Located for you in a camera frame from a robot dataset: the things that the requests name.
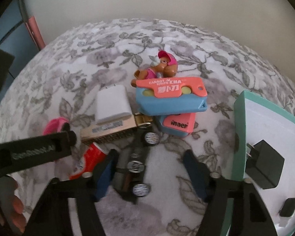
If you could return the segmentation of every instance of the toy figurine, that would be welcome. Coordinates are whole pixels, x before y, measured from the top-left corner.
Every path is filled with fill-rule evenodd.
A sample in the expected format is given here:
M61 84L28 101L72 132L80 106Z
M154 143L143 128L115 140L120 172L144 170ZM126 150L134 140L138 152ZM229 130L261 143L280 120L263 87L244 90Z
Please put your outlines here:
M163 75L163 77L174 77L178 70L178 64L175 57L166 51L159 51L158 57L160 59L160 63L157 66L153 66L142 71L136 70L134 77L138 80L157 78L157 75ZM136 87L136 79L131 81L132 87Z

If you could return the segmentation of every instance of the floral bedspread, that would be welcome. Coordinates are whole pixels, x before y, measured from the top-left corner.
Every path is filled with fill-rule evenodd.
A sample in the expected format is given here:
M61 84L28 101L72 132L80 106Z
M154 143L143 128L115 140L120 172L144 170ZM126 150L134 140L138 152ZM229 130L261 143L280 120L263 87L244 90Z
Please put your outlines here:
M295 84L250 48L220 34L167 20L117 19L88 23L69 30L48 44L12 83L0 104L0 143L41 135L46 123L63 116L78 135L72 156L19 173L17 194L29 218L40 194L53 177L62 180L74 168L86 146L81 128L95 119L95 96L102 88L124 84L136 112L136 69L158 62L157 52L174 54L177 76L202 77L208 110L197 113L194 131L179 139L162 134L151 149L145 182L151 193L137 205L109 189L96 204L107 235L195 235L205 204L195 195L180 162L186 149L213 171L230 177L234 149L234 101L244 89L255 92L295 116ZM122 150L131 139L104 145ZM74 234L80 235L76 207L70 200Z

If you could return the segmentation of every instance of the pink cap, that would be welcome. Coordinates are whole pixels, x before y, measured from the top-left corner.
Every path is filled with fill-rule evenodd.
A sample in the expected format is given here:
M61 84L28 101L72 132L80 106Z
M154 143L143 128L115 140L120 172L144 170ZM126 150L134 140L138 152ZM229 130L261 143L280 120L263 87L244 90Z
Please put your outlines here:
M171 66L171 65L177 65L177 60L175 59L175 57L170 54L170 53L167 53L166 51L159 51L158 53L158 57L161 58L161 57L168 57L170 59L168 65Z

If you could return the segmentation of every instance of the fingers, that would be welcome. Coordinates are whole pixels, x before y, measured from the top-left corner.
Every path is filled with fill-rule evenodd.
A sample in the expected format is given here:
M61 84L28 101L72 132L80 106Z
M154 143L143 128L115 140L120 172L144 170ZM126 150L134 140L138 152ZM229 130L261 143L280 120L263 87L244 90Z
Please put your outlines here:
M13 205L15 212L17 212L18 214L23 213L24 206L23 206L22 201L18 197L13 196L12 205Z
M25 217L22 214L18 214L17 212L12 212L11 219L13 224L23 233L26 226Z
M16 182L14 178L12 179L13 179L14 190L16 190L18 188L18 183ZM26 226L25 216L22 215L24 205L18 197L13 196L12 206L14 209L14 211L11 214L12 222L20 230L20 232L23 233L25 231L25 226Z

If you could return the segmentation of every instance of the pink label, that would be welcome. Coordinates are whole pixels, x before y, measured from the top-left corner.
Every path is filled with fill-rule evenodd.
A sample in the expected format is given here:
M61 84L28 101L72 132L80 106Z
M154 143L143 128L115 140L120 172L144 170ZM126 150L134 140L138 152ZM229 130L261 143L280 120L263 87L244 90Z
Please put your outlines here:
M191 89L191 93L206 97L208 95L200 77L171 77L162 79L137 80L139 88L152 89L156 98L178 98L182 95L182 87Z
M182 132L191 133L194 130L196 113L181 113L179 115L169 115L163 121L163 126Z

